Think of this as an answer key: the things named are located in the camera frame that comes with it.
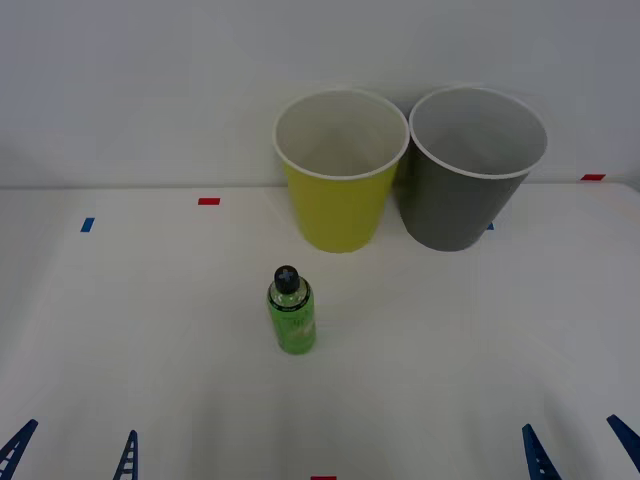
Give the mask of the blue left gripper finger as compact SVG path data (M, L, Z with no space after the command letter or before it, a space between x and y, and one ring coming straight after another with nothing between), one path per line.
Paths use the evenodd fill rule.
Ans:
M29 420L0 450L1 480L11 480L38 422Z
M113 480L138 480L138 433L131 430Z

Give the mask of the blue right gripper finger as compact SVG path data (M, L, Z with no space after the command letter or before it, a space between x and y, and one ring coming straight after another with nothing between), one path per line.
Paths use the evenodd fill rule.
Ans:
M607 422L631 458L636 469L640 471L640 437L617 415L610 415L607 418Z
M531 480L560 480L557 469L548 457L530 424L522 428L524 451Z

